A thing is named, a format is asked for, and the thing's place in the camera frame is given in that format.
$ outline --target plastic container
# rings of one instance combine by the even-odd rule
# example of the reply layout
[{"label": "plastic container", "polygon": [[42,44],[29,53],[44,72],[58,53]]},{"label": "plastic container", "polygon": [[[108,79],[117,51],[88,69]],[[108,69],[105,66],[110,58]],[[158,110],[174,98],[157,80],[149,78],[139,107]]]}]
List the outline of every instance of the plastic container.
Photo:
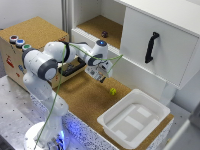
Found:
[{"label": "plastic container", "polygon": [[126,149],[137,148],[170,113],[170,109],[140,90],[133,90],[97,121],[105,133]]}]

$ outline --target white bin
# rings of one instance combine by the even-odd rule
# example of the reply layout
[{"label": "white bin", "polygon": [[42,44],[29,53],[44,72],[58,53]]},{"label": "white bin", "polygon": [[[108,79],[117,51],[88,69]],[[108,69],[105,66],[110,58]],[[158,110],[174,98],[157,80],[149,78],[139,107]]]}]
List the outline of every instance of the white bin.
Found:
[{"label": "white bin", "polygon": [[135,89],[97,121],[105,133],[122,147],[135,149],[169,113],[169,108]]}]

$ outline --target white cabinet door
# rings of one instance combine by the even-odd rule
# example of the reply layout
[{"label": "white cabinet door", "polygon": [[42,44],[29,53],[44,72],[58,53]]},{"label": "white cabinet door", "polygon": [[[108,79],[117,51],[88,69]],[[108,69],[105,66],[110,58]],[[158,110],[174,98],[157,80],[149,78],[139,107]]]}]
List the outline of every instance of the white cabinet door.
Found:
[{"label": "white cabinet door", "polygon": [[[153,60],[146,64],[145,56],[153,32],[160,36],[154,40],[151,54]],[[197,40],[191,34],[127,8],[120,53],[179,86]]]}]

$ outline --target cardboard box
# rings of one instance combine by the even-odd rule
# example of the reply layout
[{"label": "cardboard box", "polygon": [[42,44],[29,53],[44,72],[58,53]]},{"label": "cardboard box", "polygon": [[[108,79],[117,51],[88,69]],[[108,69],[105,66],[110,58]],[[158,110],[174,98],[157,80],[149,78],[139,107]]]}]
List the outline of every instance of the cardboard box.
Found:
[{"label": "cardboard box", "polygon": [[[22,62],[22,49],[16,48],[16,45],[10,44],[9,38],[12,35],[17,35],[20,39],[25,40],[26,44],[30,44],[33,48],[39,51],[44,50],[44,46],[52,41],[69,41],[69,35],[48,23],[40,17],[35,17],[25,22],[19,23],[12,27],[0,31],[0,50],[7,75],[16,81],[20,86],[26,89],[23,83],[23,76],[26,73]],[[76,66],[79,64],[77,58],[71,62]],[[81,72],[83,69],[76,71],[68,77],[62,77],[62,82]],[[52,88],[58,86],[60,73],[50,81]]]}]

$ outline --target green cable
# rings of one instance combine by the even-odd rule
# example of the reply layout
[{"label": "green cable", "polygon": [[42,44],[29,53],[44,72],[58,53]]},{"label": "green cable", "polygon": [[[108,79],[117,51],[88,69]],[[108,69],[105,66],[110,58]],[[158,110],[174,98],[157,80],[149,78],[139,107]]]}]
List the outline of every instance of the green cable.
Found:
[{"label": "green cable", "polygon": [[83,52],[84,54],[90,56],[91,58],[94,58],[94,59],[97,59],[97,60],[114,60],[114,59],[117,59],[118,60],[112,65],[112,67],[110,68],[110,70],[107,72],[108,74],[110,73],[111,69],[116,65],[116,63],[123,57],[123,55],[120,55],[120,56],[117,56],[117,57],[114,57],[114,58],[109,58],[109,59],[102,59],[102,58],[97,58],[97,57],[93,57],[91,56],[90,54],[86,53],[85,51],[83,51],[81,48],[79,48],[78,46],[75,46],[73,44],[69,44],[70,46],[73,46],[75,48],[77,48],[78,50],[80,50],[81,52]]},{"label": "green cable", "polygon": [[47,124],[47,121],[49,120],[49,118],[50,118],[50,116],[51,116],[51,113],[52,113],[52,111],[53,111],[54,104],[55,104],[55,102],[56,102],[56,97],[57,97],[58,91],[59,91],[59,89],[60,89],[61,79],[62,79],[62,71],[63,71],[62,67],[63,67],[63,62],[64,62],[65,50],[66,50],[66,46],[64,47],[63,54],[62,54],[61,74],[60,74],[60,79],[59,79],[59,84],[58,84],[58,88],[57,88],[57,91],[56,91],[56,95],[55,95],[55,98],[54,98],[54,100],[53,100],[53,105],[52,105],[52,107],[51,107],[51,110],[50,110],[50,113],[49,113],[49,115],[48,115],[48,117],[47,117],[47,120],[45,121],[45,124],[44,124],[44,126],[42,127],[42,131],[41,131],[41,133],[40,133],[40,135],[39,135],[39,137],[38,137],[38,139],[37,139],[37,142],[36,142],[36,144],[35,144],[35,148],[36,148],[36,146],[37,146],[37,144],[38,144],[38,142],[39,142],[39,139],[40,139],[40,137],[41,137],[41,135],[42,135],[42,132],[43,132],[43,130],[44,130],[46,124]]}]

